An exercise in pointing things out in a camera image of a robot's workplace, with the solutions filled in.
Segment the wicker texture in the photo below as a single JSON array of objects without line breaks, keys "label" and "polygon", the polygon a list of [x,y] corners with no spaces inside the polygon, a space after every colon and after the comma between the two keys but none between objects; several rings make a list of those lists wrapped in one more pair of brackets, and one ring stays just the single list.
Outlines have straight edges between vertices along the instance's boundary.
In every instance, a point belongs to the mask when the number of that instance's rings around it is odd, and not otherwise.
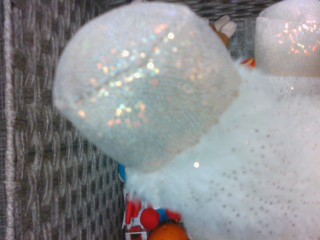
[{"label": "wicker texture", "polygon": [[[6,207],[6,239],[123,239],[118,165],[53,108],[51,91],[59,55],[70,37],[88,20],[128,2],[4,0],[0,224]],[[228,14],[237,22],[229,45],[235,58],[253,57],[255,17],[274,2],[278,0],[183,1],[211,21]]]},{"label": "wicker texture", "polygon": [[5,155],[6,155],[6,120],[5,87],[6,70],[4,57],[4,3],[0,1],[0,239],[6,231],[6,191],[5,191]]}]

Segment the translucent glittery dome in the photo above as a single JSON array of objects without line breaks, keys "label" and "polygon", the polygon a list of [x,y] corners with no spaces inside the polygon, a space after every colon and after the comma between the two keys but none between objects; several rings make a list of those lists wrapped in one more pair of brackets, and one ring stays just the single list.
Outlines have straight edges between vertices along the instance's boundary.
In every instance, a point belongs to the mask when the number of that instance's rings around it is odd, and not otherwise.
[{"label": "translucent glittery dome", "polygon": [[320,77],[320,1],[285,0],[262,11],[255,58],[268,75]]},{"label": "translucent glittery dome", "polygon": [[211,27],[181,4],[144,3],[80,29],[59,61],[54,104],[118,162],[152,171],[193,146],[238,94]]}]

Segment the toy hand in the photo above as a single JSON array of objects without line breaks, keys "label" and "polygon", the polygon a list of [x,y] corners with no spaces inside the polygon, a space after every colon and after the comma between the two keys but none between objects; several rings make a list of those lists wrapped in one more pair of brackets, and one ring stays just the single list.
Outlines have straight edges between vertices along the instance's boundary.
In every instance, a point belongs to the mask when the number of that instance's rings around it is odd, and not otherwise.
[{"label": "toy hand", "polygon": [[209,23],[210,27],[218,34],[225,46],[229,45],[231,36],[237,29],[237,24],[230,21],[230,17],[225,15],[214,23]]}]

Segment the woven basket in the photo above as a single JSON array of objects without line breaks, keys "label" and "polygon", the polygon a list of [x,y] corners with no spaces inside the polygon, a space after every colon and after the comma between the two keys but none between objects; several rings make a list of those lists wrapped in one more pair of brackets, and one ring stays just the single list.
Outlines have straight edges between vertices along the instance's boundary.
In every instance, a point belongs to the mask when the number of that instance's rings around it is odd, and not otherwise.
[{"label": "woven basket", "polygon": [[[118,165],[53,108],[52,86],[59,55],[77,29],[128,2],[1,2],[0,238],[124,239]],[[255,17],[278,1],[181,2],[211,21],[230,15],[237,22],[231,55],[250,58]]]}]

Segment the orange ball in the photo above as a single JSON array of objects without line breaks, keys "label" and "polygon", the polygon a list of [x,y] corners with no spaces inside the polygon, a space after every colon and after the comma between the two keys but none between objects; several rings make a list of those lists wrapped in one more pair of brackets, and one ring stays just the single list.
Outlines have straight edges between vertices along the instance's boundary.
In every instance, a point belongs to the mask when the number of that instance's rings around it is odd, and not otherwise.
[{"label": "orange ball", "polygon": [[153,230],[148,240],[189,240],[184,228],[176,223],[165,223]]}]

